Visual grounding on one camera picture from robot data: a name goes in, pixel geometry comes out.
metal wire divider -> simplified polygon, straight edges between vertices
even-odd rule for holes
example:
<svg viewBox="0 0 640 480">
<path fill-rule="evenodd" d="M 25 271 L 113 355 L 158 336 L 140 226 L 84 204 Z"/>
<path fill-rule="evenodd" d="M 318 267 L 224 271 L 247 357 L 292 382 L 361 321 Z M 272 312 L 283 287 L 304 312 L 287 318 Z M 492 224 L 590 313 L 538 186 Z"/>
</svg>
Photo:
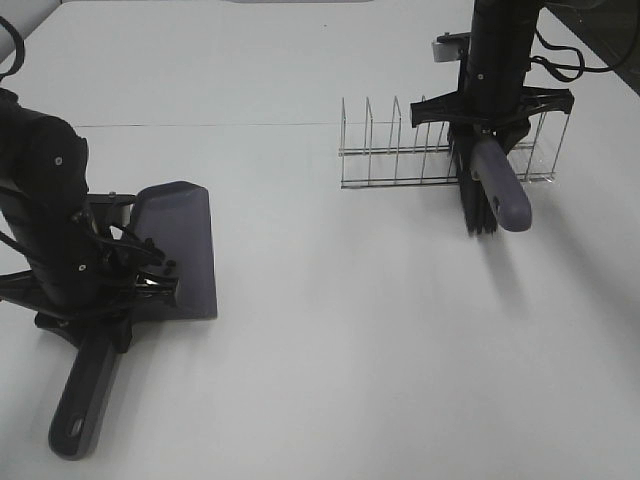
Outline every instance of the metal wire divider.
<svg viewBox="0 0 640 480">
<path fill-rule="evenodd" d="M 357 132 L 355 135 L 351 134 L 351 129 L 347 128 L 349 124 L 345 100 L 342 99 L 338 149 L 338 156 L 342 160 L 342 188 L 432 186 L 458 183 L 454 172 L 452 149 L 446 141 L 446 122 L 420 125 L 415 129 L 412 141 L 409 140 L 406 134 L 403 136 L 402 109 L 397 96 L 393 98 L 390 122 L 376 122 L 374 120 L 369 97 L 366 97 L 364 117 L 364 124 L 351 124 L 352 127 L 364 129 L 363 142 L 355 147 L 348 145 L 352 139 L 357 145 L 355 137 L 358 135 Z M 555 155 L 551 155 L 553 158 L 551 163 L 546 158 L 546 152 L 538 152 L 547 113 L 537 115 L 533 138 L 518 143 L 509 156 L 512 167 L 522 182 L 553 181 L 555 179 L 560 149 L 569 118 L 570 116 L 566 115 L 564 125 L 561 127 L 562 134 L 557 148 L 555 148 Z M 378 146 L 382 143 L 383 132 L 386 129 L 388 129 L 388 141 L 385 140 L 382 146 Z M 405 172 L 400 174 L 400 167 L 401 165 L 405 166 L 403 164 L 405 159 L 410 168 L 404 168 Z M 360 164 L 359 168 L 355 168 L 354 174 L 350 163 L 362 160 L 366 162 L 366 165 Z M 374 170 L 376 169 L 383 173 L 375 174 Z"/>
</svg>

metal frame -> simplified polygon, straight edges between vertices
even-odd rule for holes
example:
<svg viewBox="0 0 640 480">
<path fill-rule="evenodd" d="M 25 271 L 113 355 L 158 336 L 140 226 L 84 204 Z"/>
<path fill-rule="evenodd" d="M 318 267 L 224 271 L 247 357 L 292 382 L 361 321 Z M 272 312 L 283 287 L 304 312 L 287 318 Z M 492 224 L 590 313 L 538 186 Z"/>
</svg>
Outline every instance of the metal frame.
<svg viewBox="0 0 640 480">
<path fill-rule="evenodd" d="M 560 156 L 560 149 L 564 141 L 564 136 L 569 124 L 570 113 L 566 114 L 566 120 L 562 129 L 562 135 L 558 142 L 555 153 L 545 158 L 544 169 L 533 168 L 534 154 L 539 151 L 539 140 L 544 136 L 544 124 L 549 112 L 541 112 L 536 115 L 537 124 L 535 125 L 535 135 L 533 141 L 522 141 L 518 143 L 512 154 L 509 155 L 510 160 L 513 155 L 521 155 L 522 152 L 530 152 L 528 155 L 528 161 L 526 167 L 518 167 L 514 161 L 512 166 L 516 173 L 516 176 L 520 181 L 527 183 L 535 182 L 553 182 L 557 173 L 558 159 Z M 421 138 L 421 125 L 415 128 L 415 135 L 413 136 L 413 144 L 403 143 L 402 128 L 403 128 L 403 115 L 400 108 L 400 102 L 398 97 L 393 98 L 393 107 L 391 113 L 391 121 L 375 121 L 373 115 L 373 108 L 371 100 L 366 97 L 365 101 L 365 121 L 364 121 L 364 140 L 361 145 L 351 146 L 348 145 L 348 126 L 347 110 L 345 106 L 345 100 L 342 99 L 341 120 L 340 120 L 340 144 L 338 148 L 338 157 L 342 161 L 341 170 L 341 187 L 344 189 L 358 189 L 358 188 L 372 188 L 372 187 L 402 187 L 402 186 L 433 186 L 433 185 L 457 185 L 458 178 L 453 168 L 453 157 L 451 156 L 451 145 L 449 145 L 445 136 L 446 121 L 432 121 L 426 123 L 426 135 L 424 142 L 418 141 Z M 388 129 L 388 135 L 384 133 L 384 129 Z M 431 133 L 437 133 L 437 140 L 430 142 Z M 376 146 L 376 138 L 389 139 L 387 144 L 378 142 L 381 145 Z M 399 176 L 398 168 L 401 165 L 402 159 L 407 157 L 415 157 L 421 155 L 421 169 L 419 175 L 413 176 Z M 350 162 L 366 159 L 367 168 L 366 174 L 352 177 L 348 174 Z M 372 162 L 374 158 L 381 158 L 384 162 L 391 162 L 393 164 L 393 176 L 377 177 L 372 174 Z M 448 168 L 446 174 L 430 174 L 429 166 L 430 161 L 448 159 Z"/>
</svg>

white tabletop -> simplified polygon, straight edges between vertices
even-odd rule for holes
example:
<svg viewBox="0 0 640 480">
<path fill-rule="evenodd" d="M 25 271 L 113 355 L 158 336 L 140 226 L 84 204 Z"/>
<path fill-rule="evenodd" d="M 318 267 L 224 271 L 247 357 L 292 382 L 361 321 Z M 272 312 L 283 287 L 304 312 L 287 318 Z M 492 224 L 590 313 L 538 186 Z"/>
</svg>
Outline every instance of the white tabletop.
<svg viewBox="0 0 640 480">
<path fill-rule="evenodd" d="M 527 187 L 525 234 L 469 238 L 455 188 L 339 189 L 343 94 L 399 93 L 404 105 L 420 87 L 454 88 L 455 68 L 434 65 L 426 43 L 463 30 L 471 2 L 441 3 L 71 3 L 36 31 L 28 67 L 6 82 L 23 105 L 76 125 L 152 125 L 78 128 L 93 191 L 176 179 L 209 189 L 219 318 L 139 326 L 97 450 L 69 463 L 46 435 L 74 349 L 37 331 L 31 312 L 0 305 L 1 478 L 637 478 L 640 100 L 630 89 L 614 75 L 572 86 L 559 180 Z M 359 17 L 388 20 L 396 37 L 373 35 L 369 51 L 345 30 L 362 31 Z M 340 32 L 314 33 L 311 21 Z M 541 26 L 580 45 L 547 14 Z M 188 58 L 171 29 L 193 45 Z M 263 62 L 252 81 L 255 64 L 239 53 L 249 37 Z M 218 48 L 221 38 L 238 50 Z M 306 68 L 297 44 L 320 52 Z M 195 71 L 154 71 L 170 63 Z M 537 71 L 529 83 L 554 85 Z M 2 264 L 23 261 L 4 249 Z"/>
</svg>

wire rack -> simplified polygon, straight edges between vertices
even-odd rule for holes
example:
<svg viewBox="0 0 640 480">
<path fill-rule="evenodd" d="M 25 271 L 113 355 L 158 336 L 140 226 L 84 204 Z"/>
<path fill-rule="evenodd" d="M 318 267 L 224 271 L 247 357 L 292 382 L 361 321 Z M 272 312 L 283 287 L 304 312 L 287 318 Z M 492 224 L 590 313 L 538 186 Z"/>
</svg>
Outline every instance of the wire rack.
<svg viewBox="0 0 640 480">
<path fill-rule="evenodd" d="M 410 123 L 403 123 L 398 97 L 393 99 L 390 121 L 374 120 L 367 97 L 364 123 L 350 124 L 343 98 L 338 150 L 342 188 L 456 185 L 446 123 L 411 128 Z M 509 162 L 522 182 L 551 182 L 569 115 L 542 113 L 531 117 L 531 124 L 529 135 L 509 153 Z"/>
</svg>

black cable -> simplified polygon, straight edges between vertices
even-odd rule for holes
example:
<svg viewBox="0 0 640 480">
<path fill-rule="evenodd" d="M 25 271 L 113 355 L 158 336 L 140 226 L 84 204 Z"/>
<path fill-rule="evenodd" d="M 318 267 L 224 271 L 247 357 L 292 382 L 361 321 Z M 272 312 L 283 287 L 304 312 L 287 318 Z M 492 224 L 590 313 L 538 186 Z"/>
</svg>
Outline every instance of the black cable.
<svg viewBox="0 0 640 480">
<path fill-rule="evenodd" d="M 8 77 L 9 75 L 13 75 L 22 67 L 24 63 L 25 56 L 25 48 L 24 48 L 24 40 L 20 32 L 16 30 L 16 27 L 11 25 L 11 23 L 4 17 L 0 17 L 0 25 L 4 27 L 4 29 L 9 32 L 11 35 L 11 39 L 13 40 L 14 45 L 16 46 L 16 56 L 13 59 L 13 65 L 11 68 L 4 73 L 0 73 L 0 82 L 4 79 L 4 77 Z"/>
<path fill-rule="evenodd" d="M 545 48 L 549 48 L 547 47 L 547 45 L 551 45 L 551 44 L 546 40 L 544 40 L 540 32 L 538 32 L 537 30 L 536 30 L 536 35 L 538 37 L 538 40 L 540 40 L 540 43 L 542 43 L 542 45 Z M 539 65 L 542 65 L 545 69 L 547 69 L 547 71 L 551 75 L 553 75 L 556 79 L 562 82 L 572 82 L 573 80 L 580 78 L 583 73 L 606 73 L 606 72 L 611 72 L 616 68 L 619 68 L 620 66 L 622 66 L 627 60 L 629 60 L 629 58 L 635 51 L 635 48 L 638 44 L 639 37 L 640 37 L 640 0 L 638 0 L 636 3 L 636 26 L 633 32 L 631 45 L 629 46 L 629 49 L 626 51 L 626 53 L 620 58 L 620 60 L 618 60 L 613 65 L 609 65 L 606 67 L 587 67 L 584 65 L 583 62 L 580 62 L 580 64 L 577 66 L 565 65 L 563 63 L 551 62 L 548 59 L 540 56 L 535 56 L 531 58 L 531 63 L 537 63 Z M 567 46 L 558 47 L 557 45 L 552 45 L 552 47 L 554 48 L 550 48 L 550 50 L 572 50 L 576 52 L 579 51 L 577 48 L 574 48 L 574 47 L 567 47 Z M 578 73 L 576 74 L 575 77 L 567 77 L 566 75 L 560 73 L 559 70 L 569 70 L 569 71 L 574 71 Z"/>
<path fill-rule="evenodd" d="M 565 83 L 573 82 L 574 80 L 579 79 L 584 74 L 584 69 L 586 68 L 585 62 L 584 62 L 584 55 L 579 49 L 577 49 L 576 47 L 569 47 L 566 45 L 553 45 L 552 43 L 547 42 L 542 37 L 542 35 L 540 35 L 540 32 L 538 30 L 536 30 L 536 36 L 538 37 L 538 40 L 540 41 L 542 46 L 547 50 L 553 50 L 553 51 L 568 50 L 571 52 L 575 52 L 575 54 L 578 56 L 578 63 L 579 63 L 578 73 L 576 73 L 575 77 L 568 77 L 565 74 L 560 73 L 560 71 L 555 66 L 556 64 L 550 62 L 545 57 L 541 57 L 539 55 L 536 55 L 535 57 L 531 57 L 531 63 L 537 63 L 539 65 L 542 65 L 556 80 L 560 80 L 561 82 L 565 82 Z"/>
</svg>

